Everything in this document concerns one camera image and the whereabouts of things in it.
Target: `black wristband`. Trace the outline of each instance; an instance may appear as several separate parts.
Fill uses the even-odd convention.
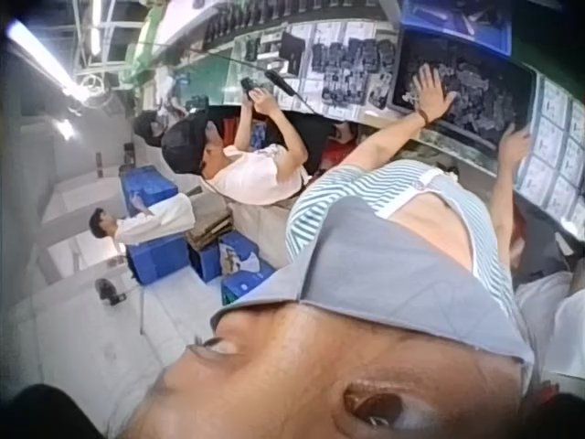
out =
[[[417,113],[420,114],[420,117],[424,119],[424,126],[427,126],[431,121],[429,120],[429,115],[421,109],[417,110]]]

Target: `white shirt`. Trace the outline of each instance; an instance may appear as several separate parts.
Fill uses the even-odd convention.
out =
[[[585,380],[585,290],[568,297],[571,279],[563,272],[520,285],[516,301],[540,368]]]
[[[177,194],[148,209],[153,215],[141,212],[132,218],[118,219],[114,239],[122,244],[135,245],[187,231],[195,226],[191,201],[185,194]]]
[[[213,178],[204,180],[215,192],[242,204],[267,206],[296,194],[309,181],[300,166],[286,181],[278,182],[274,157],[286,152],[284,146],[270,145],[253,152],[239,151],[228,146],[224,153],[235,160]]]

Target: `white floor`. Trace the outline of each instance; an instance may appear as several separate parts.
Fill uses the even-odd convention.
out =
[[[51,287],[15,307],[3,324],[3,394],[38,382],[57,386],[98,428],[115,432],[163,366],[195,335],[210,336],[219,279],[205,285],[187,267],[146,287],[143,336],[140,289],[128,271],[114,283],[131,290],[115,307],[90,286],[73,294]]]

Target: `black pants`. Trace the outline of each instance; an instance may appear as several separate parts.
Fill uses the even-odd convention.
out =
[[[304,162],[303,166],[307,171],[307,174],[312,176],[317,170],[319,170],[323,151],[327,145],[327,139],[330,136],[335,135],[335,123],[340,122],[316,114],[284,112],[284,115],[301,136],[304,146],[307,148],[309,158]],[[286,147],[284,139],[282,138],[282,133],[276,126],[276,123],[272,120],[268,120],[266,123],[266,137],[264,138],[262,148],[272,144],[283,145]]]
[[[103,439],[85,413],[63,391],[37,384],[2,407],[5,439]]]

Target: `blue crate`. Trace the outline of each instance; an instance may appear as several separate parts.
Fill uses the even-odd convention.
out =
[[[219,237],[219,243],[226,244],[234,249],[234,252],[236,252],[241,261],[246,261],[251,253],[254,253],[256,256],[260,254],[258,244],[250,241],[244,235],[235,230],[226,233],[225,235],[221,235]]]
[[[224,277],[221,280],[221,302],[223,305],[231,304],[262,284],[274,272],[275,270],[261,259],[260,271],[257,273],[240,270]]]
[[[122,193],[128,213],[134,216],[139,213],[131,203],[132,195],[138,193],[146,207],[178,194],[178,188],[156,170],[154,166],[133,169],[121,177]]]
[[[189,265],[182,233],[128,246],[141,284],[148,285]]]
[[[202,250],[195,250],[189,246],[189,259],[203,282],[207,283],[221,275],[219,245],[217,242],[209,244]]]

